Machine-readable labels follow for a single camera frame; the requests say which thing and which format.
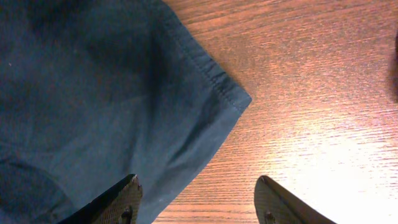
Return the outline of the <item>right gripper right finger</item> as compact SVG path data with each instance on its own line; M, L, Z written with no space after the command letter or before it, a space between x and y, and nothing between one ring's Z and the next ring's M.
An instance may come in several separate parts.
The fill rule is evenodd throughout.
M256 182L254 205L260 224L335 224L266 175Z

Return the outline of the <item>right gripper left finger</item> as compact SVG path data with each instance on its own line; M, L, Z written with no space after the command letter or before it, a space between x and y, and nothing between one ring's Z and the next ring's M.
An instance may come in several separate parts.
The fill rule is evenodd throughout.
M136 224L143 195L136 174L129 174L60 224Z

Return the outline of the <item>navy blue shorts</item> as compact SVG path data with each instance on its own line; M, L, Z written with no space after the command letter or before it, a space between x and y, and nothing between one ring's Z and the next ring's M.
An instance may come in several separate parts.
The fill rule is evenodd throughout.
M1 222L58 223L129 174L152 223L251 97L162 1L1 1Z

